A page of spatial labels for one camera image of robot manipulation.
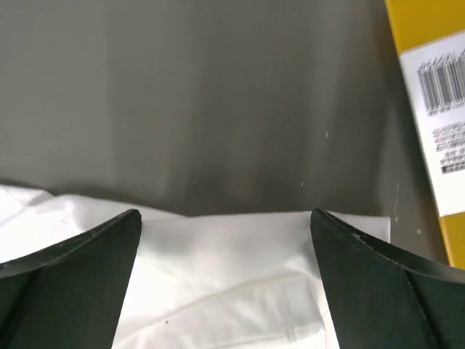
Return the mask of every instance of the cardboard box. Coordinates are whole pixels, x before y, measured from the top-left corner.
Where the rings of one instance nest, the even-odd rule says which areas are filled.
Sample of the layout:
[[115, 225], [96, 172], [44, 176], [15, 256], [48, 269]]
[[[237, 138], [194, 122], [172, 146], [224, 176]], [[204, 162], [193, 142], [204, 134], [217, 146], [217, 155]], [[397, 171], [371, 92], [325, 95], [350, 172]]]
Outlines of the cardboard box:
[[386, 0], [450, 265], [465, 269], [465, 0]]

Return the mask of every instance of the gray table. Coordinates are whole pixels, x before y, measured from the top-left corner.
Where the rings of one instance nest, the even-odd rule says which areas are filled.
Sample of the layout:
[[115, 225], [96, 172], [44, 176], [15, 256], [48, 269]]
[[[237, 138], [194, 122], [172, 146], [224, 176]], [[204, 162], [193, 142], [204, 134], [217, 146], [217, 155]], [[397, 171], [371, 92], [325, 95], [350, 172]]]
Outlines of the gray table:
[[445, 262], [381, 0], [0, 1], [0, 181], [392, 218]]

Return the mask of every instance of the white fabric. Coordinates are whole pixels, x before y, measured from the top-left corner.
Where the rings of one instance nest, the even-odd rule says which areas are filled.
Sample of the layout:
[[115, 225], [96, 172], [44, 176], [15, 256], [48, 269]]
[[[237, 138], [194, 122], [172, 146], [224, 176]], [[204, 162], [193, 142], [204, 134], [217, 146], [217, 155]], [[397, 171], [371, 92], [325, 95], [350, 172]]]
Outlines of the white fabric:
[[[83, 233], [129, 208], [140, 210], [143, 229], [113, 348], [339, 347], [310, 212], [186, 218], [0, 185], [0, 262]], [[389, 241], [389, 218], [337, 215]]]

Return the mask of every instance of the folded cloth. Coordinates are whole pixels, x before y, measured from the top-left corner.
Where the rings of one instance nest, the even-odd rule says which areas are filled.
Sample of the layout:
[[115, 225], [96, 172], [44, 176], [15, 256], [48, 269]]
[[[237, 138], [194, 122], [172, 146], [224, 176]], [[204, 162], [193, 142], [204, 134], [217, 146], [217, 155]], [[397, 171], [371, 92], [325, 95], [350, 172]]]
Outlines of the folded cloth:
[[[310, 212], [187, 218], [0, 186], [0, 262], [131, 208], [141, 212], [143, 228], [113, 348], [339, 347], [312, 245]], [[389, 241], [389, 218], [336, 215]]]

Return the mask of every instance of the white label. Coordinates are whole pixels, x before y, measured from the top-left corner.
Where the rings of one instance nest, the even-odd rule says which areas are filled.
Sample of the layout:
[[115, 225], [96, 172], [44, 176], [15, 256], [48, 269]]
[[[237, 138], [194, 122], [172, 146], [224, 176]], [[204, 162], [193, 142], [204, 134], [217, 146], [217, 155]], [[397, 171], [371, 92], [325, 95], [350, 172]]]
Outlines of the white label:
[[465, 32], [404, 52], [400, 64], [439, 216], [465, 212]]

